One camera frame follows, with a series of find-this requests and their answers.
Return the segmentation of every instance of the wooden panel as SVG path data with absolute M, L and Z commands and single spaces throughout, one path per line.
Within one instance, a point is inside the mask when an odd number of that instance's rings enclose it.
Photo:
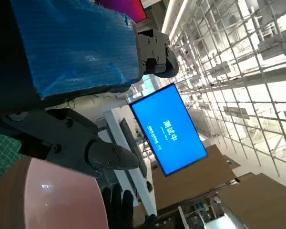
M 250 229 L 286 229 L 286 187 L 265 174 L 220 190 L 222 202 Z
M 153 170 L 153 187 L 157 210 L 194 198 L 212 188 L 235 179 L 216 145 L 206 148 L 208 157 L 165 177 L 162 170 Z

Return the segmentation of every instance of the green cutting mat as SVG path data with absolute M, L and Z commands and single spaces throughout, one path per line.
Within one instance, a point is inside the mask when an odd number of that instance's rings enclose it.
M 20 147 L 19 141 L 0 135 L 0 177 L 21 157 Z

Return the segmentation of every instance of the screw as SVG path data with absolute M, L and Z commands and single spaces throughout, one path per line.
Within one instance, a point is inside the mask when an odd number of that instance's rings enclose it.
M 53 147 L 54 153 L 59 154 L 61 152 L 61 145 L 57 144 Z
M 67 125 L 68 128 L 71 128 L 73 126 L 73 120 L 68 118 L 66 125 Z

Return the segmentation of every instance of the fluorescent light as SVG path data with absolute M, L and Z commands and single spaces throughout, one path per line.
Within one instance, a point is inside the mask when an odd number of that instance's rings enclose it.
M 183 11 L 184 11 L 184 9 L 185 9 L 185 6 L 186 6 L 187 2 L 188 2 L 188 0 L 183 0 L 183 3 L 182 3 L 182 5 L 181 5 L 181 8 L 180 8 L 180 10 L 179 10 L 179 13 L 178 13 L 178 15 L 177 15 L 177 18 L 176 18 L 176 20 L 175 20 L 174 26 L 173 26 L 173 28 L 172 28 L 172 31 L 171 31 L 171 34 L 170 34 L 170 37 L 169 37 L 170 40 L 172 39 L 174 33 L 176 32 L 177 25 L 178 25 L 178 23 L 179 23 L 179 21 L 180 21 L 180 19 L 181 19 L 181 16 L 182 16 L 182 14 L 183 14 Z
M 168 21 L 170 20 L 170 16 L 171 16 L 171 13 L 172 13 L 172 10 L 173 10 L 173 5 L 174 5 L 175 1 L 176 0 L 170 0 L 170 2 L 168 4 L 167 11 L 166 11 L 166 14 L 165 14 L 164 23 L 163 23 L 163 26 L 162 26 L 162 31 L 161 31 L 163 33 L 165 33 L 165 31 L 167 29 Z

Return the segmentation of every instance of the monitor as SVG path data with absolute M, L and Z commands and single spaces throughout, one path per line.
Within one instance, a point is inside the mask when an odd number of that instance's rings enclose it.
M 98 3 L 107 9 L 128 15 L 135 23 L 147 18 L 140 0 L 98 0 Z
M 207 157 L 175 84 L 135 101 L 130 108 L 166 176 Z

